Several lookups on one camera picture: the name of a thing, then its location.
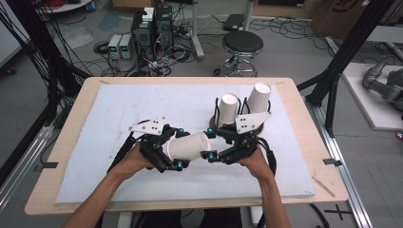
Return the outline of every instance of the person's right hand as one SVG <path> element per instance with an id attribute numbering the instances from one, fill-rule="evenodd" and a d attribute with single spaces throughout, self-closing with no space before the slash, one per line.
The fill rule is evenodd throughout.
<path id="1" fill-rule="evenodd" d="M 246 166 L 252 176 L 257 178 L 258 181 L 274 177 L 259 145 L 258 149 L 251 156 L 240 160 L 239 163 Z"/>

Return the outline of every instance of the paper cup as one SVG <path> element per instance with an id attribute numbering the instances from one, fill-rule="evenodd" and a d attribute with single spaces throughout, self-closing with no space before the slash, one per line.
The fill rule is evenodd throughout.
<path id="1" fill-rule="evenodd" d="M 232 124 L 237 116 L 238 97 L 233 93 L 225 93 L 222 95 L 220 108 L 220 119 L 218 127 L 223 124 Z"/>
<path id="2" fill-rule="evenodd" d="M 256 83 L 255 87 L 252 90 L 251 95 L 248 98 L 248 105 L 251 110 L 251 113 L 260 113 L 267 111 L 267 105 L 270 99 L 270 93 L 272 88 L 265 83 Z M 243 113 L 246 114 L 248 112 L 245 107 Z"/>
<path id="3" fill-rule="evenodd" d="M 205 150 L 211 150 L 211 144 L 204 132 L 171 140 L 166 149 L 172 161 L 174 159 L 193 161 Z"/>

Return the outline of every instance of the caster wheel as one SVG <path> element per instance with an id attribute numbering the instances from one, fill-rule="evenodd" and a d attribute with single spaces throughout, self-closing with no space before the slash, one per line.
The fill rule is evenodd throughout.
<path id="1" fill-rule="evenodd" d="M 221 74 L 221 71 L 218 68 L 214 69 L 215 76 L 219 76 L 220 74 Z"/>

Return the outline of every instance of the robotic hand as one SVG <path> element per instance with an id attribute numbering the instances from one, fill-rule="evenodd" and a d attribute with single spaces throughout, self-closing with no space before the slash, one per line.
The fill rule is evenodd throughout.
<path id="1" fill-rule="evenodd" d="M 276 174 L 277 161 L 273 151 L 270 150 L 269 144 L 265 139 L 258 137 L 254 133 L 254 130 L 258 129 L 270 115 L 270 113 L 265 112 L 239 115 L 236 118 L 235 124 L 224 124 L 221 128 L 217 129 L 217 132 L 209 128 L 206 134 L 216 134 L 223 137 L 226 143 L 232 144 L 232 146 L 220 153 L 216 150 L 202 151 L 201 157 L 209 162 L 232 164 L 251 156 L 259 144 L 266 152 L 270 169 L 273 174 Z"/>
<path id="2" fill-rule="evenodd" d="M 112 169 L 119 161 L 121 161 L 127 152 L 137 142 L 140 142 L 140 152 L 147 158 L 161 173 L 165 170 L 182 171 L 186 168 L 190 161 L 177 160 L 171 161 L 163 152 L 163 144 L 165 144 L 172 136 L 180 138 L 190 135 L 181 128 L 171 127 L 169 124 L 164 124 L 164 118 L 155 121 L 143 121 L 133 124 L 129 127 L 130 135 L 127 137 L 124 145 L 119 150 L 113 163 L 110 165 Z M 134 132 L 144 133 L 137 140 L 133 137 Z"/>

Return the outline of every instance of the stool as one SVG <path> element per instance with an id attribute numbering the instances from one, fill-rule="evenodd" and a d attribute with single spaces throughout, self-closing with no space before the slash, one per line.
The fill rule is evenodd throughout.
<path id="1" fill-rule="evenodd" d="M 255 67 L 246 61 L 253 58 L 263 49 L 263 41 L 260 37 L 250 31 L 236 30 L 227 33 L 222 39 L 222 47 L 233 56 L 214 70 L 215 75 L 232 75 L 256 77 Z"/>

